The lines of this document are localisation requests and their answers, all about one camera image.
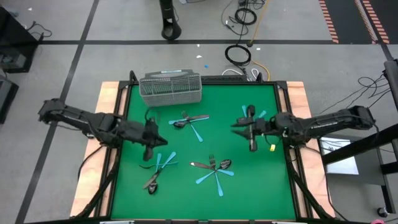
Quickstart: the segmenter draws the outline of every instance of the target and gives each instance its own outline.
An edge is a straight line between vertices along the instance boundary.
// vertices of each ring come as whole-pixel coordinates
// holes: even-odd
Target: metal stand leg
[[[159,3],[163,17],[162,37],[166,40],[175,40],[181,35],[181,27],[175,20],[173,1],[159,0]]]

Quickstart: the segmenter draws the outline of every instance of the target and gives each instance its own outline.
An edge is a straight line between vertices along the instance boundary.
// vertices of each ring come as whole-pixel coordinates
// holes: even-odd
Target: table
[[[290,105],[292,112],[294,115],[302,118],[308,118],[310,117],[310,110],[308,107],[308,101],[307,97],[305,95],[305,90],[303,87],[302,82],[287,82],[287,90],[289,92],[289,98],[290,98]],[[98,98],[98,104],[97,104],[97,109],[96,112],[106,112],[106,113],[112,113],[115,102],[116,102],[116,94],[118,92],[118,86],[119,82],[104,82],[101,87],[101,92],[99,94]],[[255,90],[253,86],[247,86],[251,88],[252,93],[255,93],[258,91],[258,94],[260,94],[260,91],[264,90]],[[184,153],[183,151],[178,151],[176,161],[187,161],[191,159],[192,153],[191,150],[193,151],[198,151],[202,150],[200,155],[192,157],[197,162],[203,162],[206,163],[208,160],[208,154],[213,153],[216,156],[216,159],[218,161],[222,159],[232,159],[233,162],[236,161],[236,164],[231,166],[231,170],[233,170],[236,175],[234,177],[224,177],[224,176],[219,176],[221,179],[220,182],[223,186],[224,190],[224,196],[219,197],[216,191],[216,185],[214,181],[214,177],[211,178],[213,180],[206,180],[200,185],[195,185],[194,180],[197,178],[203,176],[206,174],[206,170],[204,169],[199,169],[196,167],[190,167],[188,165],[183,165],[179,164],[175,167],[168,167],[165,169],[165,171],[162,173],[162,176],[159,177],[159,190],[156,193],[156,196],[153,195],[148,195],[147,192],[143,192],[142,184],[145,182],[152,174],[153,170],[146,170],[143,172],[142,170],[138,170],[137,164],[143,164],[142,163],[142,150],[139,150],[138,148],[141,147],[138,144],[130,144],[130,143],[125,143],[125,147],[136,147],[137,149],[132,149],[132,150],[123,150],[122,154],[122,159],[121,159],[121,168],[119,171],[119,177],[118,177],[118,184],[116,186],[116,192],[115,192],[115,198],[114,198],[114,207],[112,209],[112,217],[113,218],[134,218],[134,219],[143,219],[143,218],[150,218],[150,219],[160,219],[160,218],[175,218],[177,219],[203,219],[204,217],[208,217],[208,219],[214,219],[214,220],[225,220],[225,219],[256,219],[256,220],[263,220],[263,219],[284,219],[284,220],[294,220],[294,211],[292,211],[292,197],[291,197],[291,192],[289,191],[289,181],[287,180],[287,174],[286,174],[286,168],[285,166],[281,166],[281,161],[283,161],[283,153],[282,150],[279,150],[279,147],[275,150],[275,152],[270,152],[268,150],[259,150],[258,152],[255,153],[250,153],[248,152],[248,144],[244,139],[241,139],[239,136],[236,136],[231,140],[230,138],[230,132],[229,131],[218,131],[217,130],[211,130],[210,126],[213,126],[215,123],[217,126],[225,126],[225,128],[229,129],[229,125],[231,124],[231,121],[234,121],[234,119],[240,117],[243,115],[241,105],[242,102],[247,102],[247,97],[242,94],[242,96],[234,97],[233,101],[231,100],[222,100],[222,98],[227,99],[228,96],[232,96],[235,93],[227,87],[224,87],[222,91],[220,89],[214,86],[205,86],[203,92],[206,93],[211,93],[211,98],[212,103],[210,103],[207,106],[202,106],[198,107],[195,105],[190,105],[190,106],[174,106],[173,109],[169,110],[163,110],[161,111],[161,122],[159,122],[159,128],[160,128],[160,134],[161,135],[166,135],[163,136],[166,139],[169,140],[169,142],[178,142],[178,139],[185,139],[189,140],[189,148],[191,148],[189,151]],[[136,101],[138,102],[140,98],[134,98],[133,96],[138,95],[138,93],[134,94],[134,90],[137,88],[133,88],[133,94],[131,101]],[[267,93],[267,91],[273,91],[272,89],[265,90],[266,95],[270,95],[271,93]],[[286,111],[288,106],[284,103],[285,96],[284,92],[282,89],[278,91],[279,97],[280,97],[280,102],[281,102],[281,108],[279,108],[282,111]],[[121,107],[119,108],[119,113],[122,113],[124,111],[124,102],[126,100],[126,95],[127,91],[122,92],[122,98],[120,105]],[[202,100],[210,100],[208,97],[209,95],[203,94],[203,99]],[[277,108],[272,106],[272,104],[275,104],[275,101],[277,99],[267,99],[268,102],[264,104],[260,99],[264,100],[263,98],[256,98],[256,100],[252,100],[252,104],[256,106],[257,113],[259,114],[261,110],[266,110],[268,117],[270,118],[273,114],[277,112]],[[190,113],[190,115],[196,115],[196,114],[203,114],[209,112],[211,110],[212,106],[218,105],[220,108],[226,107],[226,105],[233,104],[233,108],[226,108],[228,110],[228,115],[224,115],[225,111],[223,110],[218,110],[218,111],[211,111],[211,118],[206,121],[200,121],[195,126],[197,126],[198,132],[199,130],[202,131],[202,137],[204,138],[203,143],[198,143],[197,139],[195,142],[195,135],[193,134],[192,130],[190,130],[189,127],[184,128],[183,130],[173,130],[170,126],[168,127],[165,122],[171,119],[173,117],[174,119],[178,119],[175,116],[178,115],[182,109],[187,110],[187,112]],[[129,119],[135,119],[138,121],[141,121],[143,119],[143,113],[145,112],[145,106],[143,102],[138,102],[137,105],[134,105],[136,108],[134,110],[129,110],[128,118]],[[218,151],[212,150],[212,146],[220,145],[220,142],[226,142],[226,141],[212,141],[212,135],[219,134],[220,139],[222,138],[228,138],[229,139],[229,147],[233,147],[234,145],[238,145],[239,149],[235,150],[230,150],[230,151],[225,151],[223,152],[223,149],[219,149]],[[265,141],[261,141],[263,139],[258,139],[257,142],[259,143],[259,148],[264,148],[266,146]],[[269,138],[269,142],[277,142],[276,139],[273,139],[272,137]],[[316,140],[311,140],[308,143],[308,146],[312,148],[317,149],[317,142]],[[86,154],[85,156],[89,155],[92,151],[94,151],[98,147],[98,142],[95,140],[89,140],[88,145],[86,148]],[[159,147],[155,149],[155,153],[162,152],[163,158],[167,157],[170,154],[170,151],[172,151],[172,147],[169,149]],[[111,157],[114,157],[115,155],[115,150],[112,151]],[[260,163],[260,162],[254,162],[253,166],[257,168],[262,168],[259,169],[261,172],[258,173],[256,172],[255,174],[261,174],[265,177],[268,178],[268,180],[272,180],[273,183],[278,183],[275,185],[268,184],[267,179],[256,179],[255,184],[268,184],[266,185],[267,187],[257,193],[253,194],[250,192],[251,185],[243,185],[244,187],[236,187],[234,186],[234,182],[247,182],[249,180],[252,180],[253,178],[247,177],[248,175],[248,166],[244,166],[244,161],[248,162],[249,160],[255,161],[255,156],[262,156],[262,160],[267,160],[268,163],[272,163],[272,167],[278,167],[275,168],[274,170],[269,170],[265,169],[266,167],[264,164],[266,163]],[[100,151],[97,153],[94,157],[92,157],[83,167],[82,172],[81,172],[81,177],[76,189],[76,196],[75,200],[73,202],[72,206],[72,211],[71,215],[76,215],[78,212],[80,212],[84,206],[87,204],[87,202],[92,198],[93,194],[96,192],[99,186],[100,178],[101,178],[101,173],[102,173],[102,168],[103,168],[103,162],[104,162],[104,157],[105,157],[105,151]],[[320,158],[319,154],[316,154],[312,151],[302,149],[301,150],[301,157],[302,157],[302,162],[303,162],[303,169],[305,173],[305,180],[307,182],[308,189],[311,191],[311,193],[315,196],[315,198],[318,200],[319,204],[322,205],[322,207],[328,212],[330,215],[334,216],[333,209],[330,207],[327,199],[327,189],[326,189],[326,183],[325,183],[325,173],[323,171],[323,166],[322,166],[322,160]],[[137,175],[134,175],[134,177],[129,177],[129,174],[131,173],[137,173]],[[202,198],[204,202],[208,202],[209,200],[212,201],[214,204],[214,208],[217,206],[227,206],[229,209],[233,208],[233,212],[225,213],[223,212],[222,209],[216,210],[216,212],[213,212],[211,214],[207,213],[207,215],[202,215],[199,213],[195,213],[193,211],[186,211],[184,213],[172,213],[173,210],[176,208],[181,209],[181,206],[183,206],[186,201],[184,201],[183,197],[177,197],[177,198],[172,198],[170,196],[175,195],[175,194],[180,194],[183,195],[184,189],[182,188],[184,185],[181,185],[179,187],[176,187],[175,184],[173,184],[171,181],[166,181],[168,179],[176,179],[175,181],[182,181],[185,185],[189,185],[189,189],[192,190],[192,192],[195,192],[197,195],[190,197],[195,197],[196,200],[199,200],[199,198]],[[299,210],[300,210],[300,215],[302,217],[307,217],[307,211],[305,210],[305,202],[302,197],[301,191],[297,188],[297,198],[298,198],[298,205],[299,205]],[[243,209],[244,213],[240,213],[239,211],[242,210],[242,207],[234,207],[231,205],[239,205],[240,203],[244,203],[244,197],[240,196],[237,197],[238,192],[240,191],[246,191],[251,194],[245,195],[248,198],[249,202],[253,202],[252,205],[248,205],[248,208],[255,208],[255,207],[261,207],[262,210],[255,210],[253,211],[250,210],[245,210]],[[254,197],[259,197],[261,199],[268,199],[273,201],[272,203],[267,203],[267,201],[263,200],[254,200]],[[108,199],[109,199],[109,189],[107,192],[104,194],[103,200],[102,200],[102,205],[101,206],[101,211],[100,215],[105,215],[106,214],[106,209],[108,205]],[[137,209],[137,203],[143,203],[146,201],[145,204],[146,206],[150,206],[151,203],[156,204],[157,206],[161,202],[165,202],[165,200],[172,200],[174,201],[173,206],[168,206],[167,209],[162,209],[160,212],[153,212],[154,208],[151,210],[150,213],[146,213],[144,209],[141,209],[139,211],[135,211],[136,214],[138,214],[136,217],[127,217],[126,214],[128,213],[128,210],[131,209],[131,207],[134,207],[134,209]]]

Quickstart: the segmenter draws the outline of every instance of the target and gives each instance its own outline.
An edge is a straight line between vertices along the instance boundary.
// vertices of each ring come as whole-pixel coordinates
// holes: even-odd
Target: black stand
[[[398,63],[397,60],[386,61],[384,62],[385,70],[383,74],[385,78],[388,80],[392,97],[394,98],[394,102],[396,104],[396,108],[398,111]],[[341,161],[343,159],[347,159],[349,157],[365,154],[371,149],[376,149],[379,146],[383,146],[385,144],[392,144],[392,148],[394,150],[395,157],[397,161],[391,162],[388,164],[380,163],[379,169],[381,170],[381,177],[383,179],[384,184],[380,184],[382,187],[382,192],[384,196],[384,200],[386,202],[385,208],[379,208],[377,210],[378,214],[381,217],[387,217],[389,213],[396,213],[396,209],[394,206],[394,202],[392,201],[391,192],[388,186],[387,174],[395,174],[398,173],[398,124],[394,124],[379,133],[372,134],[364,139],[355,141],[345,147],[340,148],[339,150],[333,151],[322,156],[323,165],[331,164],[334,162]]]
[[[162,10],[163,29],[162,37],[166,40],[175,40],[181,35],[181,27],[177,24],[172,0],[159,0]]]

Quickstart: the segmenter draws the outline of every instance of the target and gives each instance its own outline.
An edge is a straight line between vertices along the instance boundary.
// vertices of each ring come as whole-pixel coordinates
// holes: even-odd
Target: dish drainer basket
[[[149,107],[198,103],[200,75],[189,69],[147,73],[139,80],[139,93]]]

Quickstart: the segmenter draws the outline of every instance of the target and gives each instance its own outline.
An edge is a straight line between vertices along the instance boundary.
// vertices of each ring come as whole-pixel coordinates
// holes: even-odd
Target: black pole
[[[355,141],[345,147],[328,153],[322,156],[322,161],[324,165],[338,162],[351,156],[374,149],[378,146],[388,144],[396,138],[398,138],[398,124],[380,131],[379,134],[372,134],[364,139]]]

